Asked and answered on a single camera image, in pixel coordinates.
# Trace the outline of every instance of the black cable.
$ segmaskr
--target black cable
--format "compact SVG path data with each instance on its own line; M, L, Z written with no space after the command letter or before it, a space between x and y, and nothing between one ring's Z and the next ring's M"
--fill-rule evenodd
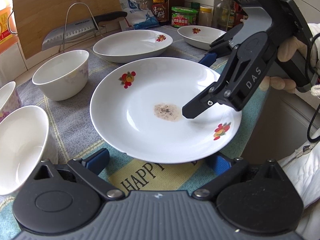
M311 69L311 49L312 49L312 47L313 47L313 44L316 42L316 39L318 39L319 37L320 37L320 33L318 33L316 36L313 37L313 39L312 39L312 41L311 41L311 47L308 48L308 50L307 50L305 73L306 73L306 77L307 77L307 79L308 79L309 82L310 82L310 78L309 78L309 76L308 76L308 69L309 69L309 68ZM315 142L320 141L320 136L318 136L317 138L314 138L314 139L312 139L312 138L310 137L310 130L311 130L311 127L312 127L312 125L313 125L313 122L314 122L314 120L315 120L315 118L316 118L316 116L317 116L317 114L318 114L318 112L319 112L319 109L320 109L320 104L319 104L317 110L315 111L315 113L314 113L314 115L313 115L313 117L312 117L312 119L311 119L311 122L310 122L310 124L309 124L309 126L308 126L307 138L308 138L308 141L311 142L311 143L315 143Z
M320 109L320 104L319 104L319 106L318 106L315 114L313 115L313 117L312 117L312 119L311 119L311 122L310 122L310 124L309 124L309 126L308 126L307 138L308 138L308 141L311 142L311 143L317 142L317 141L320 140L320 136L318 136L317 138L314 138L314 139L312 139L312 138L310 137L310 130L311 130L313 121L315 120L315 118L316 118L316 116L317 116L317 114L318 114L318 112L319 112L319 109Z

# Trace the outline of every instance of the gray tablecloth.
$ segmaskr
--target gray tablecloth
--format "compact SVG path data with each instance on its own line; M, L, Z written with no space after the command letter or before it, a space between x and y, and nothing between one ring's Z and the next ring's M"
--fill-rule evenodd
M167 33L174 42L161 55L199 61L206 51L194 48L183 41L177 29L170 26L155 28ZM24 106L37 105L48 114L51 130L59 152L59 163L66 163L74 157L86 157L102 147L110 151L110 163L100 177L127 192L127 189L176 190L189 192L207 183L215 177L203 161L178 165L158 166L128 157L106 144L95 131L89 115L89 103L93 91L99 82L114 69L121 66L107 62L89 51L89 80L84 89L74 97L60 102L51 101L29 80L18 87L18 93ZM211 66L221 73L227 58L220 58ZM243 109L242 122L238 133L221 152L228 157L240 156L259 116L266 93L257 90ZM138 170L152 169L146 182L135 179ZM13 197L0 197L0 239L8 240L20 230L12 215Z

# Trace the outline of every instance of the hand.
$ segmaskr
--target hand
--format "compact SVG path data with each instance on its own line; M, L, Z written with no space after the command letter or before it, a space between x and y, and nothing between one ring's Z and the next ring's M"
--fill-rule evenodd
M309 27L313 33L316 35L319 32L319 25L309 24ZM296 51L299 51L304 58L307 56L307 46L299 41L296 37L291 37L285 40L278 49L278 59L281 62L287 62L290 60ZM317 46L313 46L311 50L311 65L314 67L317 61ZM268 77L266 76L259 85L262 91L268 90L269 86L278 89L286 90L289 93L294 93L296 88L296 83L291 79L282 79L280 77Z

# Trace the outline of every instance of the blue clamp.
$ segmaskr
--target blue clamp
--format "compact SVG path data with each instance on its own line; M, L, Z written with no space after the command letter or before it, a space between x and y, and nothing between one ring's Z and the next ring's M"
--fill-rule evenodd
M99 175L101 171L108 165L109 161L109 151L106 148L102 148L83 160L81 164L94 174Z
M198 63L211 67L211 65L216 62L217 56L217 53L207 53Z
M229 170L235 164L234 160L231 160L220 152L208 156L205 161L217 176Z

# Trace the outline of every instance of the jar lid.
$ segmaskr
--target jar lid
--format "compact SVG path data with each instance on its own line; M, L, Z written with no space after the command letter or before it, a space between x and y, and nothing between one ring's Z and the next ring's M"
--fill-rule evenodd
M191 13L191 14L197 14L198 11L191 9L191 8L186 8L186 7L172 7L172 11L174 12L181 12L181 13Z
M212 11L212 8L200 6L200 11L201 12L209 12L210 13Z
M200 3L199 2L191 2L191 8L199 9L200 8Z

